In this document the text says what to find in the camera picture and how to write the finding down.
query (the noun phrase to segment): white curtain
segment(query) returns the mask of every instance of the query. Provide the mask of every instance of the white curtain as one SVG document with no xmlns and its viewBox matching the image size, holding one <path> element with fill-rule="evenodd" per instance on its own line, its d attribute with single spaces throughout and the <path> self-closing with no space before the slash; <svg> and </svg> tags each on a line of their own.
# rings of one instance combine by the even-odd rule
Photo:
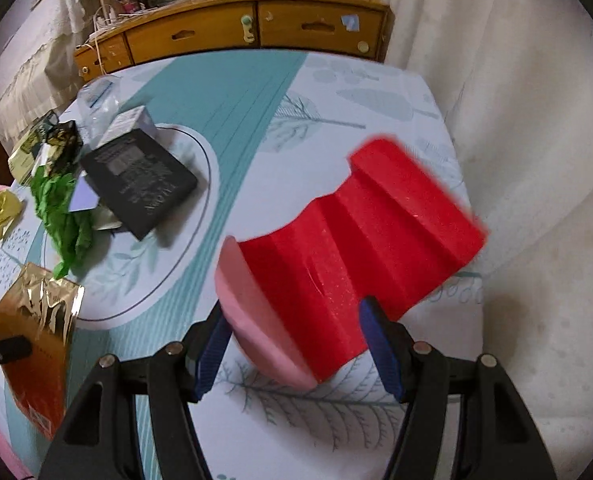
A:
<svg viewBox="0 0 593 480">
<path fill-rule="evenodd" d="M 387 63 L 420 73 L 489 242 L 486 351 L 560 479 L 593 458 L 593 20 L 577 0 L 384 0 Z"/>
</svg>

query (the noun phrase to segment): red foam piece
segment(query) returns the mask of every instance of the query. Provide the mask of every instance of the red foam piece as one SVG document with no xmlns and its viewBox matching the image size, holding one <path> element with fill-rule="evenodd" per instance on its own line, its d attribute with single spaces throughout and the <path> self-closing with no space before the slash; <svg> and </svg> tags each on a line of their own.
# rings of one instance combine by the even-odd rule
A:
<svg viewBox="0 0 593 480">
<path fill-rule="evenodd" d="M 482 226 L 394 140 L 371 140 L 349 162 L 351 175 L 336 192 L 314 199 L 281 229 L 240 242 L 318 381 L 367 349 L 360 300 L 377 297 L 398 320 L 485 242 Z"/>
</svg>

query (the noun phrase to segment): black book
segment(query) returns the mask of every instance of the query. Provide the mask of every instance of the black book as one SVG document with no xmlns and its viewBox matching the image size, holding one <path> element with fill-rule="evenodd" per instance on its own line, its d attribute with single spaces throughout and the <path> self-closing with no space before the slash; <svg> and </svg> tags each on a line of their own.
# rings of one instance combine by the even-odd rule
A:
<svg viewBox="0 0 593 480">
<path fill-rule="evenodd" d="M 142 130 L 103 144 L 81 158 L 105 205 L 139 240 L 195 189 L 196 176 Z"/>
</svg>

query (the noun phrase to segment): tablecloth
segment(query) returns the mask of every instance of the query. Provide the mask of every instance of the tablecloth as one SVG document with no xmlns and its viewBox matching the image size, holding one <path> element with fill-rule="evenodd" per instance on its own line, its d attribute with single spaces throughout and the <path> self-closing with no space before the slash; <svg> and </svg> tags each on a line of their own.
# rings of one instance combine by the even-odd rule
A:
<svg viewBox="0 0 593 480">
<path fill-rule="evenodd" d="M 162 142 L 199 177 L 199 192 L 142 242 L 98 235 L 70 352 L 71 400 L 99 356 L 152 354 L 203 319 L 227 234 L 256 237 L 291 221 L 349 175 L 346 156 L 372 134 L 403 141 L 463 206 L 467 192 L 435 101 L 420 76 L 326 54 L 250 50 L 162 60 L 117 73 L 124 108 L 147 105 Z M 62 120 L 80 117 L 75 102 Z M 0 247 L 0 296 L 20 266 L 56 256 L 26 213 Z M 415 338 L 445 354 L 482 348 L 480 276 L 466 270 L 404 316 Z M 146 478 L 159 478 L 147 402 L 137 405 Z M 214 390 L 191 406 L 212 475 L 219 479 L 380 478 L 404 408 L 383 389 L 369 354 L 307 394 L 256 373 L 230 343 Z M 448 410 L 439 477 L 448 478 L 458 404 Z M 37 473 L 48 443 L 14 405 L 0 375 L 0 427 Z"/>
</svg>

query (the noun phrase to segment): wooden dresser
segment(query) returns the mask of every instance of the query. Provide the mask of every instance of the wooden dresser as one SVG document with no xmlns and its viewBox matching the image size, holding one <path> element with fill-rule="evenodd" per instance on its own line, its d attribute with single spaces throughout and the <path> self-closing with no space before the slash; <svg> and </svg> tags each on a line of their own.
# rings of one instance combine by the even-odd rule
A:
<svg viewBox="0 0 593 480">
<path fill-rule="evenodd" d="M 168 56 L 296 48 L 383 61 L 393 15 L 375 0 L 184 0 L 129 18 L 76 49 L 84 80 Z"/>
</svg>

